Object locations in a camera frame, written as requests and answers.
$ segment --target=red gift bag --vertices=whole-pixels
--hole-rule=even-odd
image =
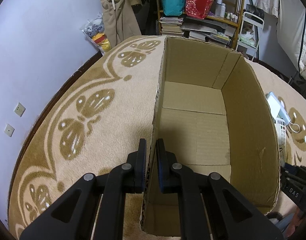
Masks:
[[[186,0],[185,12],[188,16],[205,19],[214,0]]]

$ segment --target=rug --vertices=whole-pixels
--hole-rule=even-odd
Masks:
[[[83,174],[108,173],[137,150],[140,138],[150,143],[164,40],[127,39],[52,108],[16,172],[9,205],[15,238]],[[124,239],[162,239],[140,230],[142,199],[126,196]]]

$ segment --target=beige rug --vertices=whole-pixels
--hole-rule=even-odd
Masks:
[[[164,40],[164,36],[138,36],[119,44],[53,107],[16,173],[8,214],[15,238],[83,174],[107,173],[126,161],[140,138],[150,143]],[[287,160],[306,165],[305,99],[263,66],[247,62],[264,93],[274,91],[292,122],[300,124],[300,133],[288,131]],[[127,195],[124,239],[179,239],[141,231],[141,203],[142,195]],[[294,208],[280,193],[275,210],[285,215]]]

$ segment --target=cardboard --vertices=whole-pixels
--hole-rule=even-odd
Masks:
[[[177,194],[158,185],[155,142],[194,172],[220,173],[263,213],[279,190],[277,135],[260,84],[240,53],[168,37],[155,105],[142,229],[180,236]]]

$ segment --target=teal bag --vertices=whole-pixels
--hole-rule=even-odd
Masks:
[[[185,0],[162,0],[166,16],[180,16],[184,10]]]

